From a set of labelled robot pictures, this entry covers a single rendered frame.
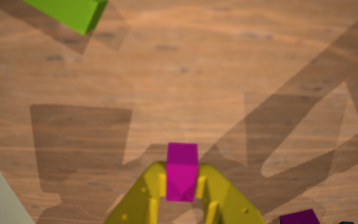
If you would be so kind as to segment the magenta block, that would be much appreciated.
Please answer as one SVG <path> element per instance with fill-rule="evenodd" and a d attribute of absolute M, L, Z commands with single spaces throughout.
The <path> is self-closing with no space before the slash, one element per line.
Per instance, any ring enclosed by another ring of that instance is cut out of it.
<path fill-rule="evenodd" d="M 280 216 L 280 224 L 320 224 L 313 209 Z"/>
<path fill-rule="evenodd" d="M 168 144 L 166 201 L 193 202 L 198 172 L 197 144 Z"/>

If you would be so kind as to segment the lime green rectangular rod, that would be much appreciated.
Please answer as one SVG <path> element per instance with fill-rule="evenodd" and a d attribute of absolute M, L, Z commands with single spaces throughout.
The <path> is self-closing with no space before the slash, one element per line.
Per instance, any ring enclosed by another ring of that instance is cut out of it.
<path fill-rule="evenodd" d="M 97 27 L 108 0 L 23 0 L 75 31 L 86 35 Z"/>

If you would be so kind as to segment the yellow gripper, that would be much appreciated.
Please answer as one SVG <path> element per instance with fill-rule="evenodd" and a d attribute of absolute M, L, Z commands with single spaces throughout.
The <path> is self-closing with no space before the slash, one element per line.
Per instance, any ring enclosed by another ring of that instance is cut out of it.
<path fill-rule="evenodd" d="M 166 195 L 166 163 L 151 164 L 103 224 L 157 224 L 160 196 Z M 259 210 L 213 166 L 198 163 L 195 188 L 205 224 L 266 224 Z"/>

